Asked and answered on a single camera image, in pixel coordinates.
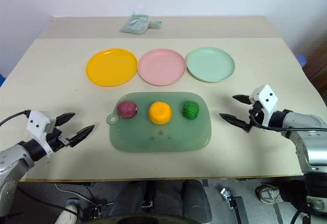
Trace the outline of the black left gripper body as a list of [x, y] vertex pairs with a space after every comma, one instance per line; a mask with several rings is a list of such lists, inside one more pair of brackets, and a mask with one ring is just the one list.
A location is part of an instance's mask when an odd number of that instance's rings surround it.
[[54, 127], [52, 132], [46, 135], [46, 142], [53, 152], [57, 152], [61, 148], [70, 145], [70, 141], [66, 138], [63, 138], [61, 134], [62, 131]]

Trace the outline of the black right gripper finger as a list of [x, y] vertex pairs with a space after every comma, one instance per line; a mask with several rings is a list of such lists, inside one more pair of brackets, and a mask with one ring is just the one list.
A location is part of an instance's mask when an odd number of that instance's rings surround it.
[[242, 121], [240, 119], [238, 119], [237, 117], [230, 115], [230, 114], [223, 114], [223, 113], [219, 113], [219, 116], [226, 121], [227, 123], [236, 126], [238, 128], [241, 129], [247, 129], [248, 128], [248, 124], [245, 121]]
[[234, 95], [233, 98], [244, 104], [252, 104], [250, 97], [247, 95]]

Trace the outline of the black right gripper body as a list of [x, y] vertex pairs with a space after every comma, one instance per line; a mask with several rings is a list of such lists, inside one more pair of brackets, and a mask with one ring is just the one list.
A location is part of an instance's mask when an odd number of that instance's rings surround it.
[[261, 128], [264, 114], [263, 106], [259, 101], [255, 101], [254, 105], [249, 110], [249, 123], [246, 125], [245, 131], [250, 132], [253, 127]]

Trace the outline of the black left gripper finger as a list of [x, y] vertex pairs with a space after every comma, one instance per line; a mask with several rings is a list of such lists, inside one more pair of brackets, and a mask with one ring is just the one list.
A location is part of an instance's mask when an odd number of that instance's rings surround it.
[[91, 125], [91, 126], [88, 126], [88, 127], [83, 128], [82, 130], [80, 130], [79, 132], [77, 132], [75, 136], [73, 136], [72, 138], [68, 139], [69, 146], [70, 147], [75, 147], [80, 142], [82, 142], [84, 139], [86, 139], [88, 137], [88, 135], [92, 132], [92, 130], [94, 129], [94, 127], [95, 127], [95, 125]]
[[64, 113], [62, 115], [57, 116], [55, 126], [61, 126], [67, 123], [74, 115], [75, 113]]

